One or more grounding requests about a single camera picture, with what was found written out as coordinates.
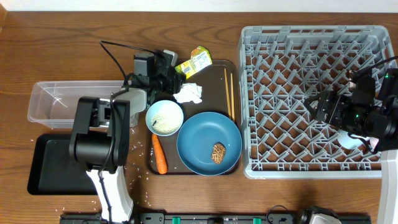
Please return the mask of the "yellow green snack wrapper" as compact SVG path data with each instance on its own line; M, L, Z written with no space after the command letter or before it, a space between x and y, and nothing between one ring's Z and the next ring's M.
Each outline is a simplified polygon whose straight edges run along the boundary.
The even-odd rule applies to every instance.
M191 58L175 67L177 73L184 74L186 79L213 64L210 52L203 46L192 50Z

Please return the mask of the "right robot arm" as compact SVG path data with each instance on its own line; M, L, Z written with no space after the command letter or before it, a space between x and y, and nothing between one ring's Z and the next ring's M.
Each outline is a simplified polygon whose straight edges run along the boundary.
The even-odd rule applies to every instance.
M382 190L378 223L397 223L397 69L388 68L379 93L372 67L353 72L351 96L323 91L304 101L311 116L349 137L376 138L372 153L381 153Z

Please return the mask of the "white paper cup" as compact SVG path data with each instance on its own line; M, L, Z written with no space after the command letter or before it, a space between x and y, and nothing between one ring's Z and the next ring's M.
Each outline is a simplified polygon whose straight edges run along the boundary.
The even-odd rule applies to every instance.
M348 132L341 129L337 132L337 134L338 134L337 137L338 143L345 149L351 149L351 150L357 149L359 146L363 145L362 139L364 141L368 141L370 139L370 137L365 138L357 135L353 135L353 137L351 138L348 135Z

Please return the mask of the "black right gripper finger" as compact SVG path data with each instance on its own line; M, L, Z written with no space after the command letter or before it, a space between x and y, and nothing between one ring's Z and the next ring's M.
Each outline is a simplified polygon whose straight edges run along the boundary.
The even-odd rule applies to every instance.
M317 111L315 108L311 106L311 103L309 102L304 102L304 107L307 109L307 111L310 113L311 117L315 120L317 120Z
M317 93L316 95L309 96L306 99L306 103L311 104L314 101L325 101L328 98L329 93L330 92L328 90L325 90L325 91L322 91L320 93Z

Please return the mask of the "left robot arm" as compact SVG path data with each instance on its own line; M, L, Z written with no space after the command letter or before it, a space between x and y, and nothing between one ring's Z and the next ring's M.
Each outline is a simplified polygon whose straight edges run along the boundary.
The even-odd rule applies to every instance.
M158 93L178 93L185 75L175 70L178 55L169 50L140 50L134 71L124 75L121 89L109 99L82 96L78 100L69 144L70 158L94 183L102 206L100 221L127 223L134 202L124 175L135 103L148 107Z

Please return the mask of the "white tissue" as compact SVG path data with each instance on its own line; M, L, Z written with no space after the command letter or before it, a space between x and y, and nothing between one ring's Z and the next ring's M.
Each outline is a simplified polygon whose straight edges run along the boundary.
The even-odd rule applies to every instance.
M201 103L203 88L196 83L184 83L180 91L173 94L178 103L194 102L195 104Z

